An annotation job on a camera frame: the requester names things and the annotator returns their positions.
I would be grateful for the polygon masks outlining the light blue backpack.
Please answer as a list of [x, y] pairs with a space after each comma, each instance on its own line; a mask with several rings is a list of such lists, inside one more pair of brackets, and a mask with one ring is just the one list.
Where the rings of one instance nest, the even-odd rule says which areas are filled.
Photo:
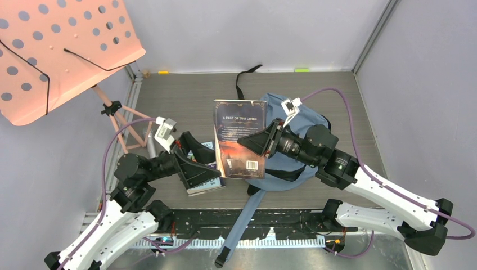
[[308, 157], [309, 147], [303, 146], [299, 133], [306, 134], [314, 125], [323, 125], [330, 129], [330, 121], [321, 114], [305, 105], [298, 107], [299, 112], [286, 126], [276, 147], [276, 154], [266, 161], [264, 179], [248, 179], [249, 199], [227, 236], [220, 254], [215, 260], [215, 266], [222, 268], [232, 256], [246, 227], [256, 212], [267, 192], [287, 191], [300, 186], [313, 177], [317, 167], [305, 165], [304, 158]]

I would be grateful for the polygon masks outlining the light blue Treehouse book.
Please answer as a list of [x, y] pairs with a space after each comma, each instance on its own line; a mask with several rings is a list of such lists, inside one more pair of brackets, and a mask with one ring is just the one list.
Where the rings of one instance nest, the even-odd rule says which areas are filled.
[[[209, 149], [212, 149], [212, 150], [215, 149], [214, 142], [212, 142], [212, 141], [202, 142], [201, 144], [203, 146], [209, 148]], [[192, 161], [196, 161], [192, 151], [189, 151], [187, 157]], [[213, 169], [217, 168], [216, 161], [214, 161], [212, 163], [209, 163], [207, 165], [209, 167], [213, 168]], [[224, 179], [222, 179], [222, 177], [217, 177], [217, 178], [210, 179], [210, 180], [208, 180], [208, 181], [206, 181], [206, 182], [204, 182], [204, 183], [202, 183], [198, 186], [195, 186], [193, 188], [188, 188], [186, 190], [186, 192], [188, 193], [188, 196], [196, 196], [196, 195], [201, 195], [201, 194], [204, 194], [204, 193], [207, 193], [207, 192], [210, 192], [210, 191], [214, 191], [214, 190], [217, 190], [217, 189], [224, 188], [225, 186], [226, 185], [225, 185]]]

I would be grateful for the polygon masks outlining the dark sunset cover book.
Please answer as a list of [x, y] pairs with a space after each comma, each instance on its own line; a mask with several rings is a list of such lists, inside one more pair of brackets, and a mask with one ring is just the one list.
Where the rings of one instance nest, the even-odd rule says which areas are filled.
[[222, 177], [263, 179], [265, 158], [239, 144], [239, 139], [265, 129], [267, 102], [216, 99], [213, 108], [215, 155]]

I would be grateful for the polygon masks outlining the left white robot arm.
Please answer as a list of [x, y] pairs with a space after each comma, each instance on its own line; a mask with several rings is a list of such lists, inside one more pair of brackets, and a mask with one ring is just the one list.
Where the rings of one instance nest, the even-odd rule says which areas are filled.
[[114, 176], [119, 183], [107, 196], [100, 214], [66, 249], [49, 253], [48, 269], [107, 269], [113, 261], [143, 237], [168, 232], [173, 212], [160, 200], [151, 200], [151, 181], [178, 175], [185, 188], [218, 178], [211, 166], [215, 151], [198, 142], [190, 132], [168, 142], [168, 150], [147, 158], [124, 154]]

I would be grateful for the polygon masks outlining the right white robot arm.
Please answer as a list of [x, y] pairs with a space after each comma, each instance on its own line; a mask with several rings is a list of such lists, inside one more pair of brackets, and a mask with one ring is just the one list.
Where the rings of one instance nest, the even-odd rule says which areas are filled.
[[338, 150], [338, 138], [321, 124], [308, 128], [303, 138], [277, 118], [263, 131], [238, 139], [241, 146], [271, 158], [279, 152], [309, 167], [329, 187], [374, 202], [381, 209], [365, 209], [340, 200], [329, 200], [321, 215], [323, 227], [361, 227], [394, 236], [410, 248], [430, 256], [441, 251], [447, 239], [446, 223], [453, 203], [414, 194], [378, 175], [357, 158]]

